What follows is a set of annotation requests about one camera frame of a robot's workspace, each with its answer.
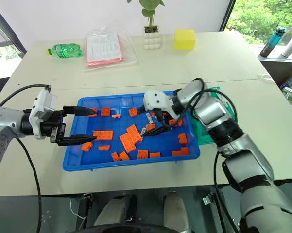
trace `green plastic bottle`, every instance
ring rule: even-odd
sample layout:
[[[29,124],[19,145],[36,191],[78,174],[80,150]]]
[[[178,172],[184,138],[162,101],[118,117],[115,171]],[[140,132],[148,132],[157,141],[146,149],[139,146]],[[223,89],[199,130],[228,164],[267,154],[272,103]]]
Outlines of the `green plastic bottle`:
[[[47,49],[47,54],[59,58],[82,57],[82,51],[78,44],[57,44]]]

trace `blue water bottle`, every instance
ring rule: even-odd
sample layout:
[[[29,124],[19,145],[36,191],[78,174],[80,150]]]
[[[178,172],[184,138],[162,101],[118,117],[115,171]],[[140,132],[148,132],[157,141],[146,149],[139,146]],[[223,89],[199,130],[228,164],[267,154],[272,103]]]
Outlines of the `blue water bottle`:
[[[280,39],[285,33],[285,28],[279,27],[276,29],[276,31],[273,33],[273,35],[270,37],[268,43],[265,45],[265,47],[260,52],[260,55],[262,57],[267,57],[271,53],[271,51],[274,49],[274,47],[278,44]]]

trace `white flower pot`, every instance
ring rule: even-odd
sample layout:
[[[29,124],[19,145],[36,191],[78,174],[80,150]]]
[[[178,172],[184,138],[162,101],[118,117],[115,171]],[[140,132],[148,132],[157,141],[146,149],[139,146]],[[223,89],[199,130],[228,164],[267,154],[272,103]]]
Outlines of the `white flower pot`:
[[[145,27],[143,27],[143,34],[144,34],[144,48],[146,50],[154,50],[154,49],[159,49],[161,47],[160,32],[145,33]]]

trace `green tree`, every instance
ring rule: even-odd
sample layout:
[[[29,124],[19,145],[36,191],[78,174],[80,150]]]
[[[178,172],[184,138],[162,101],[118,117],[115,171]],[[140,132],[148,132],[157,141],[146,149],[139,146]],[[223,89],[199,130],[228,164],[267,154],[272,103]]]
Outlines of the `green tree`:
[[[227,24],[252,44],[266,43],[276,27],[292,29],[292,0],[237,0]]]

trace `bottle cap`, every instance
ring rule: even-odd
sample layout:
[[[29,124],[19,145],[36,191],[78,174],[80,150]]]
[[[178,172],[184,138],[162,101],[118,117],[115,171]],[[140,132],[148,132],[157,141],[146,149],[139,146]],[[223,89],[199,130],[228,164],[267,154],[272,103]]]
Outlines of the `bottle cap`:
[[[52,55],[51,49],[46,49],[45,52],[47,53],[47,55]]]

